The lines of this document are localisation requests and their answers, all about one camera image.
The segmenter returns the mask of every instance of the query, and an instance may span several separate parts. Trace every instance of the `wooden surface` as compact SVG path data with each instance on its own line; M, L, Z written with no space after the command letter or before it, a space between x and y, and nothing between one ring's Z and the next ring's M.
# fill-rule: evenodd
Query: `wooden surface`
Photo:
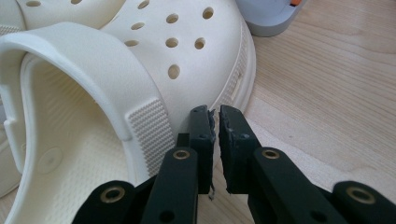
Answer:
M254 37L246 117L316 185L367 184L396 203L396 1L308 0L287 31ZM252 223L247 197L199 198L199 223ZM0 200L4 222L16 190Z

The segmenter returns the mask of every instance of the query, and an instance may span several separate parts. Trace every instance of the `gray object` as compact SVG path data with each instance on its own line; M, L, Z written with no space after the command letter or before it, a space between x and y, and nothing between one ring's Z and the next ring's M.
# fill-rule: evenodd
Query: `gray object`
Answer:
M253 35L272 36L285 31L306 0L236 0Z

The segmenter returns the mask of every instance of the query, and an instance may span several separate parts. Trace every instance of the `white croc shoe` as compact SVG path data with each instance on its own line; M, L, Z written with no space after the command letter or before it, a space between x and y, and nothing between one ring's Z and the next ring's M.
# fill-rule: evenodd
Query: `white croc shoe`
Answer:
M1 0L0 36L37 29L61 21L72 21L93 28L109 23L125 0ZM0 198L15 189L21 180L12 158L4 120L0 118Z
M60 23L4 35L5 127L23 169L7 223L70 223L100 184L155 175L192 108L245 108L255 63L225 0L127 1L101 31Z

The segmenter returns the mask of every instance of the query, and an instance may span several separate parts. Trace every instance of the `ventilation hole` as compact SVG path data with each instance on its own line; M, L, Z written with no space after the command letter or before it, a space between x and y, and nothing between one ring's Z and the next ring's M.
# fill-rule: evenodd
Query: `ventilation hole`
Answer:
M177 14L171 14L166 18L166 22L168 23L175 23L178 20L178 15Z
M180 68L176 64L173 64L172 66L169 67L168 76L170 78L176 79L179 74L180 74Z
M149 0L145 0L142 3L140 3L137 8L142 9L142 8L145 8L148 5L149 5Z
M207 7L204 10L204 13L202 14L202 17L204 17L204 19L210 19L213 16L213 8L211 7Z
M137 40L128 40L125 42L125 45L128 47L133 47L139 44L139 41Z
M28 7L39 7L41 6L41 3L39 1L29 1L26 3L26 6Z
M196 49L203 49L205 45L205 40L203 38L198 38L195 41L195 48Z
M133 29L133 30L138 30L138 29L142 28L144 25L145 25L145 23L143 23L143 22L138 22L138 23L135 23L135 24L131 27L131 29Z
M77 5L78 3L80 3L82 0L71 0L70 3L73 5Z
M167 46L168 48L174 48L174 47L177 46L178 40L177 40L176 38L173 38L173 37L172 37L172 38L167 39L166 42L165 42L165 44L166 44L166 46Z

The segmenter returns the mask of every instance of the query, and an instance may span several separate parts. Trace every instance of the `screw hole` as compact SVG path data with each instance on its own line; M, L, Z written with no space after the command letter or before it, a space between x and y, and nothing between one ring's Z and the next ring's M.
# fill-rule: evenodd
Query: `screw hole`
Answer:
M28 7L39 7L41 6L41 2L39 1L29 1L26 3L26 6Z
M138 9L142 9L145 8L146 6L149 5L149 0L145 0L142 3L139 4L139 6L137 7Z
M161 222L171 222L175 219L175 213L172 211L163 211L160 213L160 221Z
M326 222L327 217L319 211L311 211L311 217L317 222Z
M201 37L195 41L195 48L196 49L203 49L205 45L205 40Z
M139 44L137 40L128 40L124 43L127 47L133 47Z
M174 152L173 156L175 159L185 160L190 156L190 152L188 152L186 150L178 150L178 151Z
M178 20L178 15L177 14L171 14L166 18L166 22L168 23L175 23Z
M135 24L131 27L131 29L132 29L132 30L138 30L138 29L142 28L144 25L145 25L145 23L143 23L143 22L138 22L138 23L135 23Z
M112 186L105 189L100 195L100 200L103 203L115 203L123 198L125 189L120 186Z
M349 187L346 189L346 193L359 203L373 204L375 203L375 197L372 193L365 189L357 187Z
M273 151L273 150L265 150L262 152L262 155L268 159L275 160L279 158L279 153Z
M204 13L202 14L202 17L204 17L205 20L212 18L213 16L213 8L212 7L207 7L204 10Z
M180 74L180 68L176 64L173 64L172 66L169 67L168 76L171 79L176 79L179 74Z
M71 0L70 3L73 5L77 5L78 3L80 3L82 0Z

